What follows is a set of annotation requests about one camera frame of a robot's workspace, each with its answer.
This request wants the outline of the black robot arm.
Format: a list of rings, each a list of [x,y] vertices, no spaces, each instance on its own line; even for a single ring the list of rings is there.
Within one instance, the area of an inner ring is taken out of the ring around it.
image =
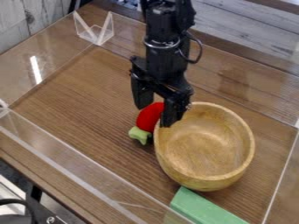
[[[183,119],[194,94],[186,79],[196,11],[191,0],[140,0],[146,21],[146,56],[131,58],[131,88],[135,105],[144,109],[156,95],[163,97],[160,125]]]

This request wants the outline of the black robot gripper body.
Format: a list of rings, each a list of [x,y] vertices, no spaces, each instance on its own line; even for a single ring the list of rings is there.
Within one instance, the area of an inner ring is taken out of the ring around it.
[[[188,56],[191,45],[179,43],[172,45],[144,44],[146,56],[131,57],[131,77],[135,76],[147,83],[155,95],[163,99],[190,104],[194,93],[191,84],[186,79],[186,71],[192,63]]]

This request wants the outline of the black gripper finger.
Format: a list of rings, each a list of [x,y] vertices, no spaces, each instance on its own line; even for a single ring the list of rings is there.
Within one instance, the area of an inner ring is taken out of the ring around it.
[[[131,89],[135,106],[138,109],[143,109],[154,102],[155,93],[147,86],[147,83],[139,80],[135,76],[131,77]]]
[[[186,110],[187,107],[184,101],[166,99],[163,103],[160,126],[170,128],[178,121],[183,119]]]

